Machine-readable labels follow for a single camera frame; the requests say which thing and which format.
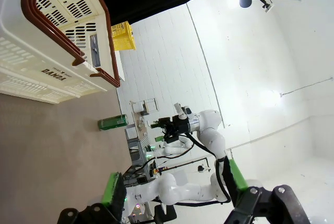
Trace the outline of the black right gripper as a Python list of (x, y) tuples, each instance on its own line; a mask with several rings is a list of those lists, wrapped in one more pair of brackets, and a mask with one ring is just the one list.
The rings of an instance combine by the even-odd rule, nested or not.
[(164, 133), (164, 141), (165, 142), (175, 142), (179, 140), (179, 134), (185, 134), (190, 132), (190, 124), (189, 119), (180, 119), (178, 115), (172, 117), (172, 121), (170, 117), (160, 118), (157, 121), (153, 121), (150, 125), (151, 128), (161, 128), (161, 129), (170, 129), (171, 131), (165, 130)]

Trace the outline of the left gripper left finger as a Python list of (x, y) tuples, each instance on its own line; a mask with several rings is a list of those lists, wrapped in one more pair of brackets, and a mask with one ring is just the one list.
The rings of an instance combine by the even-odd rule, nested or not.
[(126, 198), (126, 187), (120, 172), (111, 173), (99, 203), (87, 206), (83, 211), (75, 208), (63, 209), (59, 224), (121, 223)]

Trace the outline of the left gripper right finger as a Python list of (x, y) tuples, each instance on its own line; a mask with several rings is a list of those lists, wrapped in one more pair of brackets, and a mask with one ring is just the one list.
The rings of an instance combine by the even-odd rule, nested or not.
[(223, 160), (223, 179), (234, 209), (225, 223), (253, 223), (257, 217), (269, 223), (310, 223), (292, 188), (279, 185), (272, 191), (248, 186), (235, 161)]

